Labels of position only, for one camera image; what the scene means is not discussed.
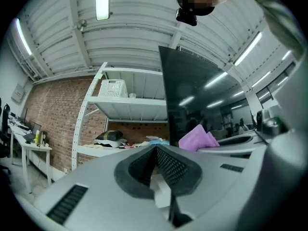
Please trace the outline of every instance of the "pink cloth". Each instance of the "pink cloth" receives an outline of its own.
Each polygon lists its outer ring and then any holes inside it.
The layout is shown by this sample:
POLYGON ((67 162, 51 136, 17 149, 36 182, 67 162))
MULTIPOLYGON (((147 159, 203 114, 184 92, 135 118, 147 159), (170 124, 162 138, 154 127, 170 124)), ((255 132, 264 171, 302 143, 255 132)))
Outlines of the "pink cloth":
POLYGON ((179 141, 179 147, 188 151, 197 151, 200 148, 218 147, 219 144, 213 135, 206 133, 199 124, 179 141))

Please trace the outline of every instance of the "fluorescent light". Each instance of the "fluorescent light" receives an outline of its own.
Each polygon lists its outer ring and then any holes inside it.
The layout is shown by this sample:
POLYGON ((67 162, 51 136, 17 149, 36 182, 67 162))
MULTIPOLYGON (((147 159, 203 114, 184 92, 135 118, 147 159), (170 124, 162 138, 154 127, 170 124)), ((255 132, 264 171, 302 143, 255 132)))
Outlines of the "fluorescent light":
POLYGON ((270 71, 268 71, 260 80, 258 80, 255 84, 253 84, 252 87, 255 87, 257 84, 259 84, 269 74, 270 74, 270 71))
POLYGON ((247 47, 247 49, 242 53, 242 55, 236 60, 234 63, 235 66, 238 66, 245 57, 252 51, 252 49, 258 44, 260 39, 262 38, 262 33, 259 32, 258 35, 255 37, 255 39, 251 42, 251 44, 247 47))
POLYGON ((235 107, 233 107, 233 108, 231 108, 231 109, 234 110, 234 109, 237 109, 237 108, 239 108, 239 107, 241 107, 241 105, 235 106, 235 107))
POLYGON ((242 93, 244 93, 244 91, 240 91, 240 92, 238 92, 237 94, 234 94, 233 97, 236 97, 236 96, 238 96, 238 95, 240 95, 240 94, 242 94, 242 93))
POLYGON ((266 95, 268 95, 270 92, 268 91, 267 93, 265 93, 262 97, 259 98, 259 100, 261 100, 262 98, 264 98, 266 95))
POLYGON ((287 76, 286 78, 284 78, 282 81, 280 81, 280 82, 278 83, 278 86, 280 86, 287 78, 288 78, 288 76, 287 76))
POLYGON ((288 57, 288 55, 290 55, 290 53, 291 53, 291 51, 288 51, 288 52, 284 55, 284 57, 282 58, 282 61, 283 61, 284 59, 286 59, 286 58, 288 57))
POLYGON ((108 19, 110 14, 109 0, 95 0, 96 19, 98 21, 108 19))
POLYGON ((212 86, 213 84, 215 84, 217 81, 219 81, 220 79, 224 78, 226 75, 228 75, 227 72, 222 73, 220 76, 218 76, 216 79, 212 80, 210 83, 208 83, 205 87, 208 88, 210 86, 212 86))
POLYGON ((21 41, 23 42, 26 51, 28 52, 29 55, 31 55, 32 52, 31 52, 30 47, 28 46, 28 43, 27 43, 27 41, 24 37, 23 31, 21 30, 20 21, 19 21, 18 18, 16 19, 16 26, 17 26, 17 31, 19 33, 19 37, 20 37, 21 41))
POLYGON ((179 103, 179 106, 184 106, 184 105, 190 103, 192 100, 194 100, 194 96, 189 96, 188 98, 183 99, 183 100, 179 103))
POLYGON ((218 104, 220 104, 222 102, 223 102, 223 100, 222 101, 218 101, 216 103, 212 103, 212 104, 208 105, 207 108, 211 108, 211 107, 216 106, 216 105, 218 105, 218 104))

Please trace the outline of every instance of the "white plastic basket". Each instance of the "white plastic basket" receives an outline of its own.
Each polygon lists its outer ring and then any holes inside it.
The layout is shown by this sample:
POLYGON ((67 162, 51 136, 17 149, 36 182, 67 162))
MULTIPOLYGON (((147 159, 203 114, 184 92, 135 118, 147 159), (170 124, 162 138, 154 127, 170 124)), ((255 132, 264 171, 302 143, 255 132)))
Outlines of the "white plastic basket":
POLYGON ((128 98, 125 81, 122 79, 103 80, 98 96, 128 98))

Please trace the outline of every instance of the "red brick wall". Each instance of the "red brick wall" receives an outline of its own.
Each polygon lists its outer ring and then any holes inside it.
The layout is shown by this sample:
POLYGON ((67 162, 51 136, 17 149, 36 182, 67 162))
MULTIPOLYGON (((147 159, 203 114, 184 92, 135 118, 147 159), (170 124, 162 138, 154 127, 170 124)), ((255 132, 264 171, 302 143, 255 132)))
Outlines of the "red brick wall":
MULTIPOLYGON (((52 148, 51 165, 63 171, 71 170, 73 135, 78 113, 93 77, 56 80, 35 86, 26 102, 26 120, 38 123, 47 132, 52 148)), ((94 95, 98 94, 100 83, 94 95)), ((91 105, 88 112, 96 109, 91 105)), ((91 144, 103 132, 105 115, 97 112, 85 120, 80 144, 91 144)), ((129 143, 146 141, 146 135, 168 139, 167 124, 110 123, 109 130, 120 130, 129 143)), ((93 157, 80 155, 79 164, 93 157)))

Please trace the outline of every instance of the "desk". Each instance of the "desk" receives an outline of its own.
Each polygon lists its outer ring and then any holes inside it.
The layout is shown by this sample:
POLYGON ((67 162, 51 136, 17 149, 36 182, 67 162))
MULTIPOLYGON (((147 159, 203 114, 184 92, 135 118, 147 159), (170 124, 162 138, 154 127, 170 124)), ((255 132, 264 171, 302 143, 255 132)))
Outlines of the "desk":
POLYGON ((48 184, 51 185, 51 178, 50 178, 50 151, 51 148, 47 146, 36 146, 34 143, 26 144, 26 140, 24 139, 25 133, 19 127, 14 125, 8 124, 12 133, 11 133, 11 164, 13 164, 13 140, 14 137, 17 139, 18 143, 22 148, 22 164, 23 164, 23 174, 24 179, 26 182, 26 188, 29 193, 32 193, 29 179, 28 179, 28 172, 27 172, 27 164, 29 164, 29 152, 30 151, 40 151, 46 152, 46 172, 47 172, 47 179, 48 184))

